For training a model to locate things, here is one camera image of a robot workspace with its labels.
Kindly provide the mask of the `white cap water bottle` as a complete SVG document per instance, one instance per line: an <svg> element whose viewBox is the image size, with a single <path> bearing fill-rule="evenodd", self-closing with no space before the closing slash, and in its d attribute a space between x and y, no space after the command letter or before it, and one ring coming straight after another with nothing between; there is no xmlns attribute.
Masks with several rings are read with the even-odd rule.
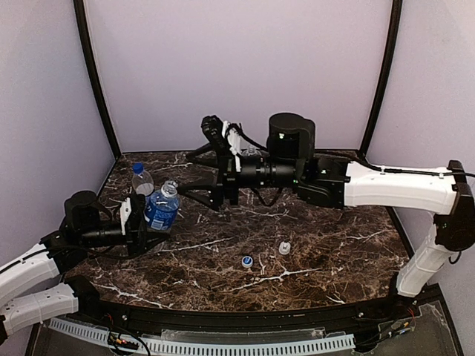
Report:
<svg viewBox="0 0 475 356"><path fill-rule="evenodd" d="M149 228L158 231L171 229L180 207L177 188L174 180L167 180L150 196L144 212Z"/></svg>

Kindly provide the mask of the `white blue bottle cap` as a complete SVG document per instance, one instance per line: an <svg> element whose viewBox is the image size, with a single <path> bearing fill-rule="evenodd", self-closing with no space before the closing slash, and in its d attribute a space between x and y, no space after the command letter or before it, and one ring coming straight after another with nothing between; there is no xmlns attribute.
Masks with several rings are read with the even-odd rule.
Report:
<svg viewBox="0 0 475 356"><path fill-rule="evenodd" d="M246 255L246 256L243 256L242 259L241 259L241 265L244 267L244 268L251 268L254 264L254 260L251 256L249 255Z"/></svg>

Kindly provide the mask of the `clear bottle cap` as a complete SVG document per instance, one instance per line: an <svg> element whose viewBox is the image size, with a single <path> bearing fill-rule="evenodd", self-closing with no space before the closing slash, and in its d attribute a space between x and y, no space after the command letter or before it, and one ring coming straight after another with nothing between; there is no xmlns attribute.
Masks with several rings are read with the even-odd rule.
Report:
<svg viewBox="0 0 475 356"><path fill-rule="evenodd" d="M278 251L281 255L288 255L291 250L291 243L287 241L282 241L278 247Z"/></svg>

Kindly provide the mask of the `clear unlabeled plastic bottle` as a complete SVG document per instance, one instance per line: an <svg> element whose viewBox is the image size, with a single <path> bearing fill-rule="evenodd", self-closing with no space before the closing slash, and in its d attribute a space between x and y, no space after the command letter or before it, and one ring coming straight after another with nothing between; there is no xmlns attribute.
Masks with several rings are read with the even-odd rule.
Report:
<svg viewBox="0 0 475 356"><path fill-rule="evenodd" d="M249 145L247 148L242 150L242 155L244 157L256 157L261 156L261 152L253 145Z"/></svg>

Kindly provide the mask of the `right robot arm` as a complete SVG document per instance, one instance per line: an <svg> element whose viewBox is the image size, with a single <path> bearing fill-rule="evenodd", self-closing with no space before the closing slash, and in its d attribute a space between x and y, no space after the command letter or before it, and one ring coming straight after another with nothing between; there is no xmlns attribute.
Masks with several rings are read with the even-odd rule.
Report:
<svg viewBox="0 0 475 356"><path fill-rule="evenodd" d="M224 202L237 204L243 188L289 188L318 207L380 205L431 212L428 236L396 275L395 295L416 297L453 254L474 244L474 196L459 161L441 168L394 168L345 154L317 154L315 123L295 113L269 118L269 135L258 156L242 154L246 135L238 124L206 116L201 128L207 143L187 160L217 174L180 185L178 191L212 210Z"/></svg>

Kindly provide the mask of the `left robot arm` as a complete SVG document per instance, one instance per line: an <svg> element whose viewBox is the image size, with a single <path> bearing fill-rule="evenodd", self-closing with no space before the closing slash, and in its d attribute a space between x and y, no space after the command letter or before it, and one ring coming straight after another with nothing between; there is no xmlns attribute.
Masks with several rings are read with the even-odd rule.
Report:
<svg viewBox="0 0 475 356"><path fill-rule="evenodd" d="M79 191L65 201L58 230L1 267L1 339L53 317L82 313L100 317L99 292L83 276L69 277L50 289L27 294L34 286L77 267L89 257L132 260L168 239L167 231L146 225L145 198L130 194L119 219L93 191Z"/></svg>

